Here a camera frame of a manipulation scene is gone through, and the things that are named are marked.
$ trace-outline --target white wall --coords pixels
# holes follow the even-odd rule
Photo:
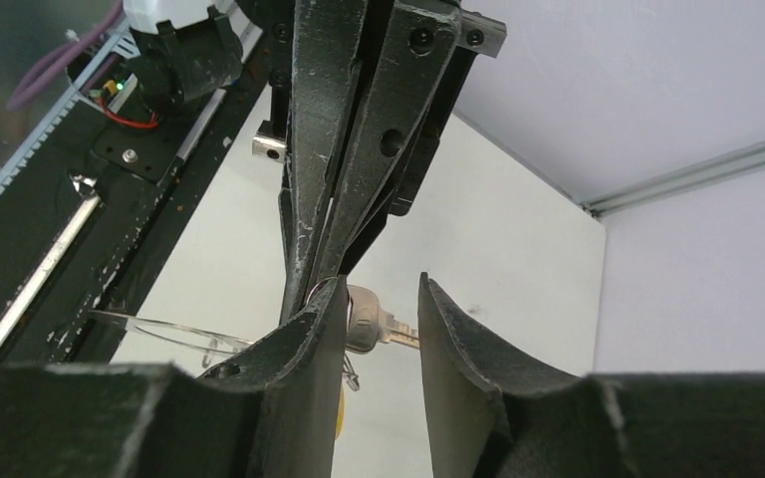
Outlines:
[[[765,0],[464,0],[508,23],[457,111],[580,200],[765,140]]]
[[[268,114],[244,125],[151,294],[150,319],[259,339],[277,324],[284,281],[277,191],[281,166],[250,154]],[[392,218],[350,282],[416,324],[428,271],[479,321],[572,373],[593,367],[605,229],[485,138],[453,118],[415,201]],[[379,346],[352,356],[362,390],[347,392],[333,476],[431,476],[417,351]],[[201,356],[127,336],[115,361]]]
[[[765,170],[605,224],[597,371],[765,370]]]

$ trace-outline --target key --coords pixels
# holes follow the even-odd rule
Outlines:
[[[400,344],[420,349],[417,329],[397,321],[380,306],[374,292],[358,286],[348,286],[351,309],[345,347],[355,354],[367,354],[380,344]]]

